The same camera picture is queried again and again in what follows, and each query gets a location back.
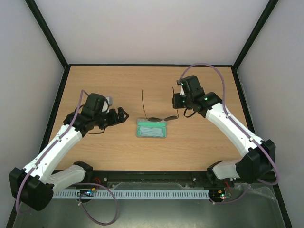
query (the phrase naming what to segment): transparent plastic sheet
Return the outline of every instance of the transparent plastic sheet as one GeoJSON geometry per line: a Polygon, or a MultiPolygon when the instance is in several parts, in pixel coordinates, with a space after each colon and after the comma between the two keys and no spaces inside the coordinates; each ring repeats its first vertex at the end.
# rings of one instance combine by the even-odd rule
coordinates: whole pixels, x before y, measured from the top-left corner
{"type": "MultiPolygon", "coordinates": [[[[232,188],[232,189],[237,190],[239,192],[243,192],[247,188],[247,185],[248,185],[247,183],[236,183],[234,188],[232,188]]],[[[278,202],[274,192],[270,189],[270,187],[267,187],[267,186],[263,186],[260,188],[252,188],[250,185],[249,190],[247,191],[246,194],[259,195],[259,196],[271,199],[275,203],[278,202]]]]}

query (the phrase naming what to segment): sunglasses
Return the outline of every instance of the sunglasses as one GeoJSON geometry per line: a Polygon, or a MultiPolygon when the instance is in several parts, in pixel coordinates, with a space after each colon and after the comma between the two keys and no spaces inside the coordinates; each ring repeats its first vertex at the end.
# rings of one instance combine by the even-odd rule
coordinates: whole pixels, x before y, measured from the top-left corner
{"type": "Polygon", "coordinates": [[[177,115],[171,115],[171,116],[168,116],[167,118],[164,118],[164,119],[157,118],[157,117],[147,118],[147,114],[146,114],[146,111],[144,109],[144,104],[143,104],[143,90],[142,90],[142,105],[143,105],[142,107],[143,107],[144,115],[145,115],[146,119],[150,122],[158,123],[158,122],[161,122],[161,121],[176,120],[176,119],[179,118],[179,111],[177,109],[176,109],[177,115]]]}

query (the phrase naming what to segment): white backdrop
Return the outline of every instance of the white backdrop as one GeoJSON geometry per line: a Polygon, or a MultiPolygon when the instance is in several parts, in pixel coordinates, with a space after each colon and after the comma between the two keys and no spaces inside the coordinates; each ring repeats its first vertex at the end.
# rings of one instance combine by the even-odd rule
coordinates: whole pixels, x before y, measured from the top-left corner
{"type": "Polygon", "coordinates": [[[15,199],[9,173],[37,156],[63,68],[24,0],[0,7],[0,228],[15,199]]]}
{"type": "Polygon", "coordinates": [[[268,0],[36,0],[68,63],[232,65],[268,0]]]}
{"type": "Polygon", "coordinates": [[[279,1],[239,76],[256,132],[276,144],[279,183],[292,225],[303,227],[304,2],[279,1]]]}

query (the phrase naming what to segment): wooden tabletop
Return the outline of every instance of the wooden tabletop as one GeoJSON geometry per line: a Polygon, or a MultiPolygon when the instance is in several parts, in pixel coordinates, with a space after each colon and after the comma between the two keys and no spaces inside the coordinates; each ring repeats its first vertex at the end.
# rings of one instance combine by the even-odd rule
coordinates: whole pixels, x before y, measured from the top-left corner
{"type": "MultiPolygon", "coordinates": [[[[66,169],[81,160],[95,170],[202,171],[214,162],[233,160],[240,155],[229,139],[207,119],[196,114],[183,116],[167,125],[167,138],[137,138],[136,120],[144,117],[141,90],[148,117],[176,115],[172,108],[172,87],[185,67],[155,66],[72,66],[56,116],[51,139],[66,115],[77,106],[80,90],[113,98],[112,108],[123,107],[129,119],[108,127],[104,134],[86,135],[64,157],[57,169],[66,169]]],[[[244,113],[229,67],[219,67],[226,83],[227,107],[244,125],[244,113]]],[[[222,84],[216,72],[195,67],[186,76],[196,75],[205,92],[222,97],[222,84]]]]}

